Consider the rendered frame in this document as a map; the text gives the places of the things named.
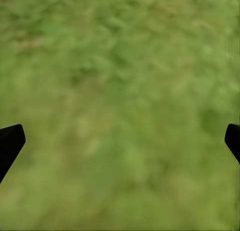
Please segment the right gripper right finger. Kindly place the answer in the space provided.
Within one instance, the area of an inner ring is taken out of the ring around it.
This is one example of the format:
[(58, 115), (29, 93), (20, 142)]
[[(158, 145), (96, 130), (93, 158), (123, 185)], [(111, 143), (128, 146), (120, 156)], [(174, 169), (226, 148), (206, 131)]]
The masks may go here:
[(229, 124), (224, 141), (240, 163), (240, 125)]

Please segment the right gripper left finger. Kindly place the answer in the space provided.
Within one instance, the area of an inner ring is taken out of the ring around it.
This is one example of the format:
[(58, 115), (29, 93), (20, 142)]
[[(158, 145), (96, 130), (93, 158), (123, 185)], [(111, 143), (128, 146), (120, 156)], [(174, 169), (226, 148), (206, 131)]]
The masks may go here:
[(26, 143), (21, 124), (0, 129), (0, 183)]

